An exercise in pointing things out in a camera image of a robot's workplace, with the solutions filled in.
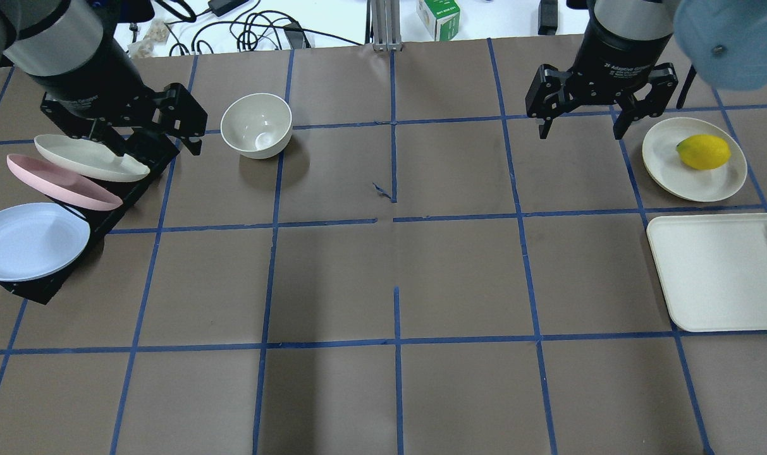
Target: plate with lemon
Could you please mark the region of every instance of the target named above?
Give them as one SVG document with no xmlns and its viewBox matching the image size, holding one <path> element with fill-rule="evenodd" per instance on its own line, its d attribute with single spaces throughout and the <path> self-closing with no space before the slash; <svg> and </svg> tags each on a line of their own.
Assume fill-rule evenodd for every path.
<svg viewBox="0 0 767 455">
<path fill-rule="evenodd" d="M 658 122 L 644 136 L 641 150 L 650 176 L 679 198 L 721 201 L 746 181 L 746 158 L 735 139 L 696 118 Z"/>
</svg>

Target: white plate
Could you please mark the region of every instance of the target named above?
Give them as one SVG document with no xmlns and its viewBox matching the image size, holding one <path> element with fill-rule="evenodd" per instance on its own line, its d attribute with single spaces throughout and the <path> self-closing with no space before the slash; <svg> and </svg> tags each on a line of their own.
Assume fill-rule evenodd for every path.
<svg viewBox="0 0 767 455">
<path fill-rule="evenodd" d="M 647 236 L 678 327 L 767 329 L 767 214 L 661 216 Z"/>
<path fill-rule="evenodd" d="M 729 143 L 729 162 L 699 171 L 681 162 L 675 146 L 692 135 L 715 135 Z M 696 118 L 668 118 L 655 124 L 641 146 L 644 167 L 657 184 L 679 198 L 715 202 L 737 193 L 746 182 L 746 158 L 735 139 L 714 124 Z"/>
<path fill-rule="evenodd" d="M 87 222 L 51 202 L 0 211 L 0 281 L 48 276 L 71 264 L 88 244 Z"/>
<path fill-rule="evenodd" d="M 72 139 L 61 135 L 39 135 L 34 147 L 59 167 L 104 181 L 138 181 L 150 173 L 150 168 L 130 155 L 116 156 L 97 142 Z"/>
</svg>

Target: pink plate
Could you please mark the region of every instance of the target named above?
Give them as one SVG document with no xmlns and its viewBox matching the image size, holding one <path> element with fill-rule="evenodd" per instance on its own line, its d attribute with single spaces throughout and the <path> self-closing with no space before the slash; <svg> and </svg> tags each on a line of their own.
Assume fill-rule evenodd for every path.
<svg viewBox="0 0 767 455">
<path fill-rule="evenodd" d="M 90 210 L 114 210 L 122 199 L 78 173 L 26 155 L 7 155 L 15 176 L 51 198 Z"/>
</svg>

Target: power adapter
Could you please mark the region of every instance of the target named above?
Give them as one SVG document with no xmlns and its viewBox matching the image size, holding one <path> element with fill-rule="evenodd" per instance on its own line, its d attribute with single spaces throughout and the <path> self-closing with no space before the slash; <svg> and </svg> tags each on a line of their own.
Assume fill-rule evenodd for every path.
<svg viewBox="0 0 767 455">
<path fill-rule="evenodd" d="M 209 0 L 209 8 L 217 17 L 221 17 L 221 15 L 248 2 L 250 0 Z"/>
</svg>

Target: table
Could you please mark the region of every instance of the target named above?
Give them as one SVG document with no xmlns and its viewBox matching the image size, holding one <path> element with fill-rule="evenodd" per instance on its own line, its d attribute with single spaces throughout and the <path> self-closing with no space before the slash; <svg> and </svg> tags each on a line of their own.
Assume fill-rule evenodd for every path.
<svg viewBox="0 0 767 455">
<path fill-rule="evenodd" d="M 164 178 L 47 305 L 0 288 L 4 453 L 767 453 L 767 332 L 667 316 L 644 228 L 767 211 L 767 87 L 693 84 L 683 112 L 741 143 L 749 178 L 685 202 L 644 170 L 658 120 L 525 117 L 539 63 L 580 37 L 137 61 L 209 111 Z M 679 75 L 689 62 L 672 44 Z M 0 210 L 45 198 L 4 168 L 56 133 L 0 74 Z M 218 135 L 251 92 L 293 141 Z"/>
</svg>

